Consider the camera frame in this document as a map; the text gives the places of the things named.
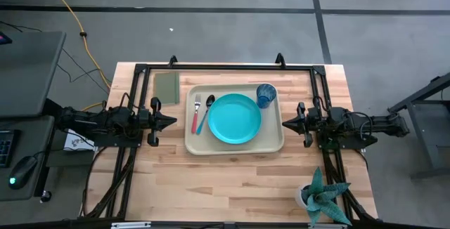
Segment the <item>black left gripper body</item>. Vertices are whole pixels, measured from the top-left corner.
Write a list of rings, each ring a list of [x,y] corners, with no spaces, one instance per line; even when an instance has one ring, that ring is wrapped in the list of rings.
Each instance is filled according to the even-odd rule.
[[[157,137],[158,114],[161,109],[161,102],[157,97],[150,99],[150,109],[142,106],[139,110],[139,126],[140,129],[150,129],[147,137],[147,143],[151,147],[159,145],[159,138]]]

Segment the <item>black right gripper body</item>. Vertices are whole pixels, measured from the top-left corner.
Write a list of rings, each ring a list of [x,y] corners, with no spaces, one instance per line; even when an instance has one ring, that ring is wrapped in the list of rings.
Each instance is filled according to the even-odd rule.
[[[310,131],[317,130],[319,112],[315,107],[308,108],[308,111],[305,111],[305,104],[303,102],[298,103],[297,113],[300,118],[300,133],[304,135],[304,146],[309,148],[313,143],[313,138]]]

